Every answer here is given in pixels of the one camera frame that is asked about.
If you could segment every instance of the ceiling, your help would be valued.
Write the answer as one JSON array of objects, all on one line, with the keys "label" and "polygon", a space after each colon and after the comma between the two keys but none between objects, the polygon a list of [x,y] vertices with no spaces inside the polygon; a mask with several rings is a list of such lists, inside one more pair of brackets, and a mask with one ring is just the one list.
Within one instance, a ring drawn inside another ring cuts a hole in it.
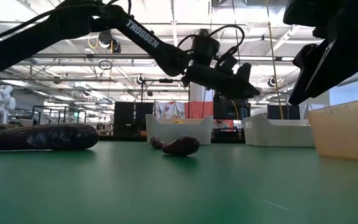
[{"label": "ceiling", "polygon": [[[23,21],[29,20],[45,11],[57,6],[59,0],[4,0],[4,6],[0,2],[0,32],[17,26]],[[128,7],[126,0],[120,0],[116,4],[125,10]],[[274,55],[276,57],[287,57],[286,61],[277,63],[277,78],[282,80],[282,86],[290,86],[298,76],[298,69],[291,64],[290,58],[294,57],[302,46],[309,43],[318,43],[320,40],[311,35],[312,28],[302,26],[288,26],[282,23],[286,1],[270,0],[269,13],[272,25],[272,40]],[[135,19],[155,35],[169,44],[177,44],[182,38],[189,34],[195,34],[199,29],[215,30],[224,24],[238,24],[245,33],[245,41],[239,47],[241,62],[250,62],[252,66],[250,82],[264,91],[271,91],[267,80],[274,74],[271,63],[272,52],[270,50],[270,34],[268,29],[268,17],[264,0],[235,0],[234,7],[231,0],[132,0],[131,14]],[[121,45],[121,55],[142,54],[145,52],[119,31],[113,30],[113,36]],[[221,43],[219,54],[223,54],[237,43],[236,31],[224,29],[214,36]],[[98,96],[111,100],[135,100],[140,98],[140,86],[136,78],[142,74],[145,78],[158,80],[168,78],[162,70],[156,66],[152,59],[119,58],[114,54],[112,59],[113,68],[102,70],[99,68],[101,58],[85,61],[81,58],[64,58],[62,54],[110,54],[109,49],[96,45],[97,34],[89,34],[73,40],[60,41],[40,53],[53,54],[50,58],[36,58],[37,65],[25,61],[13,66],[6,72],[0,74],[0,79],[8,78],[31,78],[25,83],[16,83],[16,86],[38,90],[38,93],[46,98],[54,96],[69,96],[75,100],[87,101],[80,91],[79,86],[96,89]],[[191,47],[191,41],[187,40],[181,46],[183,50]],[[63,80],[84,78],[84,82],[60,82],[54,84],[48,80],[60,77]],[[163,84],[159,82],[148,82],[148,91],[154,91],[154,95],[144,96],[149,100],[187,100],[186,88],[178,83]],[[179,93],[159,93],[157,90],[180,91]]]}]

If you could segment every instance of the white bin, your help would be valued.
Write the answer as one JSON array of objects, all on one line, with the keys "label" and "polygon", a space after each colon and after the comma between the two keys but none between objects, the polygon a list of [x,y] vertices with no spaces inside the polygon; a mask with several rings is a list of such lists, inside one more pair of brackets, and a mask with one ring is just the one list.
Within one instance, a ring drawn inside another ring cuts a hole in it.
[{"label": "white bin", "polygon": [[200,144],[211,144],[213,117],[204,119],[157,119],[151,114],[146,115],[147,143],[152,136],[169,143],[176,141],[180,136],[189,135],[197,137]]},{"label": "white bin", "polygon": [[314,147],[308,120],[269,120],[265,116],[244,118],[246,144],[270,147]]}]

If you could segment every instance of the white robot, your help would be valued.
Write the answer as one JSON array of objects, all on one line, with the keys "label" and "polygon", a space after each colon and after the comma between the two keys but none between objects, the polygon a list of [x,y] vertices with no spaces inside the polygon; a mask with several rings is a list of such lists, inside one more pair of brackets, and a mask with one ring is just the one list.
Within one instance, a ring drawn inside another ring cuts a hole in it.
[{"label": "white robot", "polygon": [[0,123],[7,124],[9,110],[14,110],[16,107],[15,98],[11,97],[12,86],[1,85],[0,86]]}]

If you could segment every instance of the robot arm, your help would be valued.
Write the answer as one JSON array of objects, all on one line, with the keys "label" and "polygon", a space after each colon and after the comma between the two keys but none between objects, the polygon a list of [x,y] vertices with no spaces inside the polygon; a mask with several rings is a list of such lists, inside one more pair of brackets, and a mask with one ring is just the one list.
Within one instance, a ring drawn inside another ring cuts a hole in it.
[{"label": "robot arm", "polygon": [[[162,42],[120,6],[92,0],[66,0],[46,15],[49,15],[49,18],[45,21],[0,41],[0,72],[60,40],[78,38],[90,32],[117,29],[151,55],[167,75],[175,77],[185,74],[185,86],[189,82],[195,82],[231,98],[259,95],[259,91],[248,82],[249,74],[232,74],[231,68],[237,61],[232,57],[235,51],[225,55],[216,68],[209,67],[219,50],[219,42],[210,36],[195,35],[193,49],[183,51]],[[230,59],[230,63],[225,63],[226,59]],[[243,72],[249,73],[250,67]]]}]

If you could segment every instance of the green table surface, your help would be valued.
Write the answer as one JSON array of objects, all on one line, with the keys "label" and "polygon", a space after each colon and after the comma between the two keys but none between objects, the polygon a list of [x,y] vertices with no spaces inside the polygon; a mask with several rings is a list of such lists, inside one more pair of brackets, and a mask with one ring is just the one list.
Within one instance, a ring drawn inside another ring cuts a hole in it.
[{"label": "green table surface", "polygon": [[358,224],[358,162],[244,144],[0,152],[0,223]]}]

